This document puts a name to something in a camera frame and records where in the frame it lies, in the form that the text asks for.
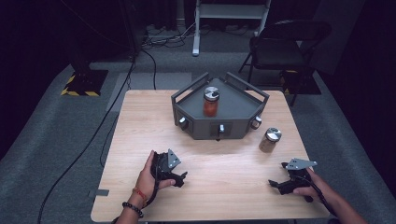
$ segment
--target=gray carpet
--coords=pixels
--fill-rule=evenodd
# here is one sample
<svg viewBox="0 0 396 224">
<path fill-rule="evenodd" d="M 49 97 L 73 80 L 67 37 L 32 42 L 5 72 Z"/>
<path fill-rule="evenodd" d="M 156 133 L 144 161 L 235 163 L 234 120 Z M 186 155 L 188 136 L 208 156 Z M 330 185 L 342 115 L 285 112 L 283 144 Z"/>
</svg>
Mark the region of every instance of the gray carpet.
<svg viewBox="0 0 396 224">
<path fill-rule="evenodd" d="M 220 32 L 206 35 L 199 57 L 191 57 L 191 39 L 186 39 L 186 46 L 182 48 L 148 49 L 148 53 L 156 60 L 157 72 L 162 74 L 191 74 L 189 78 L 197 78 L 204 72 L 213 76 L 223 76 L 228 71 L 237 74 L 247 55 L 240 49 L 248 47 L 248 38 L 230 36 L 227 38 L 227 34 Z M 120 89 L 115 88 L 119 86 L 120 74 L 126 73 L 130 65 L 128 59 L 121 56 L 91 64 L 92 69 L 109 70 L 100 97 L 60 95 L 73 72 L 70 66 L 53 80 L 20 136 L 0 161 L 1 223 L 36 222 L 47 192 L 79 155 L 79 160 L 49 196 L 42 223 L 92 223 L 93 200 L 88 194 L 99 185 L 103 172 L 100 160 L 106 160 L 112 124 L 118 112 L 110 111 L 96 137 L 92 137 L 106 114 L 108 103 L 112 102 L 111 95 Z M 141 53 L 134 73 L 152 72 L 153 61 Z M 240 77 L 246 79 L 247 74 L 244 72 Z M 309 157 L 318 162 L 316 171 L 369 223 L 395 223 L 395 199 L 318 74 L 315 79 L 322 94 L 299 95 L 291 113 Z M 152 88 L 152 83 L 145 83 L 136 88 Z M 160 83 L 158 87 L 166 88 Z M 326 223 L 326 219 L 302 219 L 297 223 Z"/>
<path fill-rule="evenodd" d="M 180 90 L 192 82 L 191 73 L 157 73 L 155 78 L 153 73 L 132 73 L 129 79 L 127 79 L 127 75 L 128 73 L 121 73 L 117 78 L 106 111 L 114 104 L 111 111 L 120 112 L 125 92 L 128 90 L 152 90 L 154 82 L 157 90 Z"/>
</svg>

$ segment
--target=glass jar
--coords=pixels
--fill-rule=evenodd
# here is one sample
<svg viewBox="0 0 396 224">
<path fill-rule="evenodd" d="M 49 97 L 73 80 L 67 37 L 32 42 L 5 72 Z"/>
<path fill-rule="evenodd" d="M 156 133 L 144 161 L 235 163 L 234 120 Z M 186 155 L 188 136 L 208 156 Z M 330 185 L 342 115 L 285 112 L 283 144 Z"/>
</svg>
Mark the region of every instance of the glass jar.
<svg viewBox="0 0 396 224">
<path fill-rule="evenodd" d="M 207 87 L 204 92 L 204 115 L 215 117 L 218 113 L 219 106 L 219 89 L 216 87 Z"/>
<path fill-rule="evenodd" d="M 276 142 L 280 140 L 282 132 L 277 128 L 269 128 L 265 132 L 262 141 L 259 144 L 259 148 L 263 152 L 272 152 L 275 148 Z"/>
</svg>

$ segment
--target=electrical cable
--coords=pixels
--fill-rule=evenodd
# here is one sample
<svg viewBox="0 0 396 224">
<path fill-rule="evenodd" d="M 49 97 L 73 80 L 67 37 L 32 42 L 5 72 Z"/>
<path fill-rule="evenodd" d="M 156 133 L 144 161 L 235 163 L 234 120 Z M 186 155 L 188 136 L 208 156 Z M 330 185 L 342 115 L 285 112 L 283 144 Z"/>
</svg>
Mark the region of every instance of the electrical cable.
<svg viewBox="0 0 396 224">
<path fill-rule="evenodd" d="M 160 157 L 157 157 L 157 162 L 156 164 L 160 163 Z M 151 197 L 147 200 L 146 206 L 149 206 L 149 204 L 151 204 L 155 197 L 157 196 L 158 190 L 159 190 L 159 186 L 160 186 L 160 181 L 161 179 L 158 177 L 158 168 L 155 168 L 155 178 L 154 178 L 154 189 L 152 191 Z"/>
<path fill-rule="evenodd" d="M 155 86 L 155 77 L 157 75 L 157 64 L 155 63 L 154 58 L 147 51 L 145 51 L 144 49 L 141 49 L 141 50 L 144 53 L 146 53 L 152 59 L 152 61 L 154 62 L 154 76 L 152 77 L 152 84 L 153 84 L 154 90 L 156 91 L 157 87 Z"/>
<path fill-rule="evenodd" d="M 41 218 L 43 215 L 43 211 L 44 211 L 44 206 L 46 205 L 47 199 L 50 197 L 52 191 L 55 189 L 55 187 L 58 185 L 58 183 L 61 181 L 61 179 L 69 172 L 69 170 L 76 164 L 76 162 L 81 158 L 81 156 L 84 154 L 84 152 L 88 149 L 88 147 L 91 145 L 93 139 L 96 137 L 96 135 L 99 133 L 100 128 L 102 127 L 102 125 L 104 124 L 108 114 L 111 111 L 111 108 L 113 108 L 114 104 L 116 103 L 117 99 L 119 98 L 122 88 L 124 87 L 127 79 L 129 78 L 129 76 L 131 75 L 132 71 L 134 70 L 134 62 L 132 63 L 129 71 L 128 71 L 128 75 L 127 78 L 125 78 L 124 82 L 122 83 L 122 86 L 120 88 L 119 93 L 116 96 L 116 99 L 114 100 L 113 104 L 111 105 L 111 107 L 107 110 L 107 112 L 105 113 L 104 117 L 102 118 L 102 121 L 100 122 L 99 126 L 96 128 L 93 136 L 91 137 L 90 141 L 88 142 L 88 144 L 84 147 L 84 149 L 78 154 L 78 156 L 73 160 L 73 162 L 66 168 L 66 170 L 61 174 L 60 177 L 58 177 L 58 179 L 55 181 L 55 183 L 52 185 L 52 187 L 50 188 L 50 190 L 47 192 L 46 197 L 44 198 L 43 203 L 41 204 L 40 207 L 40 211 L 38 213 L 38 218 L 37 218 L 37 223 L 40 224 L 41 223 Z"/>
<path fill-rule="evenodd" d="M 103 152 L 105 151 L 105 145 L 106 145 L 107 139 L 108 139 L 108 137 L 110 136 L 110 133 L 111 133 L 111 131 L 112 131 L 113 128 L 114 128 L 114 125 L 117 123 L 116 121 L 119 119 L 119 115 L 120 115 L 120 114 L 118 114 L 118 115 L 114 118 L 113 124 L 111 125 L 111 128 L 110 128 L 110 130 L 108 131 L 107 136 L 106 136 L 106 139 L 105 139 L 105 142 L 103 143 L 103 146 L 102 146 L 102 152 L 101 152 L 100 157 L 99 157 L 99 162 L 100 162 L 101 166 L 104 167 L 104 168 L 105 168 L 105 165 L 104 165 L 103 162 L 102 162 Z"/>
<path fill-rule="evenodd" d="M 317 192 L 320 200 L 322 201 L 323 205 L 327 208 L 327 210 L 330 213 L 332 213 L 334 216 L 336 216 L 336 214 L 334 213 L 334 210 L 332 210 L 332 207 L 329 205 L 329 203 L 324 198 L 322 191 L 320 190 L 320 188 L 318 188 L 318 186 L 316 184 L 314 184 L 314 182 L 309 181 L 309 180 L 307 180 L 301 176 L 298 176 L 298 175 L 291 176 L 290 178 L 294 178 L 294 177 L 302 179 L 303 181 L 307 182 Z"/>
<path fill-rule="evenodd" d="M 157 33 L 150 33 L 151 30 L 156 30 L 156 31 L 158 31 L 158 32 L 157 32 Z M 157 30 L 157 29 L 154 28 L 154 29 L 151 29 L 151 30 L 148 30 L 148 34 L 149 34 L 149 35 L 154 35 L 154 36 L 155 36 L 155 35 L 158 35 L 158 34 L 162 33 L 165 29 L 164 29 L 164 28 L 161 28 L 160 30 Z"/>
<path fill-rule="evenodd" d="M 164 39 L 159 39 L 156 41 L 153 41 L 152 39 L 155 38 L 155 36 L 149 38 L 147 41 L 145 41 L 145 43 L 142 44 L 142 47 L 146 47 L 149 46 L 150 48 L 145 48 L 145 49 L 151 49 L 151 48 L 160 48 L 160 47 L 167 47 L 167 48 L 178 48 L 181 47 L 183 45 L 185 45 L 184 39 L 188 38 L 188 37 L 193 37 L 193 35 L 185 35 L 187 33 L 190 33 L 190 29 L 191 27 L 194 25 L 195 23 L 193 23 L 192 25 L 189 26 L 189 28 L 187 28 L 183 34 L 179 32 L 179 35 L 174 35 L 168 38 L 164 38 Z M 176 44 L 182 42 L 182 44 L 177 45 L 177 46 L 169 46 L 167 44 Z"/>
</svg>

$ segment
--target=dark curtain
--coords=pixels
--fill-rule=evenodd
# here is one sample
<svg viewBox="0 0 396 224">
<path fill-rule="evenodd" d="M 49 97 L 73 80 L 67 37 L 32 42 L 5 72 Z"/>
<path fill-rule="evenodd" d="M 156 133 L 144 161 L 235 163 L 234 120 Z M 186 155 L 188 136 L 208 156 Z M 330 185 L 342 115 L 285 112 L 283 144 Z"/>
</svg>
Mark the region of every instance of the dark curtain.
<svg viewBox="0 0 396 224">
<path fill-rule="evenodd" d="M 145 0 L 146 24 L 153 24 L 156 29 L 176 30 L 176 0 Z"/>
<path fill-rule="evenodd" d="M 62 11 L 61 21 L 43 14 L 50 13 L 52 2 Z M 0 18 L 5 21 L 0 22 L 2 159 L 51 81 L 70 64 L 67 47 L 62 44 L 60 33 L 56 33 L 57 23 L 68 25 L 71 34 L 67 38 L 74 37 L 79 48 L 74 51 L 89 62 L 119 55 L 129 51 L 129 47 L 119 1 L 2 1 Z"/>
<path fill-rule="evenodd" d="M 273 0 L 265 24 L 283 20 L 312 20 L 320 0 Z"/>
<path fill-rule="evenodd" d="M 335 72 L 321 77 L 396 197 L 394 8 L 393 0 L 366 0 Z"/>
</svg>

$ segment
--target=jar lid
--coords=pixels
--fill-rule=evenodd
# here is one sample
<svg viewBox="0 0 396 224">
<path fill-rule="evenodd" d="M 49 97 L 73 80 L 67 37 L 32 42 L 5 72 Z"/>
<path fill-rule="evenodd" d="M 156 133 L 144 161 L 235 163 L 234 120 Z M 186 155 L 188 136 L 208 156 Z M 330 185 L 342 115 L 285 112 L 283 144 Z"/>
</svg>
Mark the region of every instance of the jar lid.
<svg viewBox="0 0 396 224">
<path fill-rule="evenodd" d="M 280 140 L 282 132 L 277 128 L 269 128 L 265 133 L 265 137 L 271 142 L 277 142 Z"/>
<path fill-rule="evenodd" d="M 220 92 L 216 87 L 207 87 L 205 89 L 204 97 L 208 101 L 217 101 L 219 99 Z"/>
</svg>

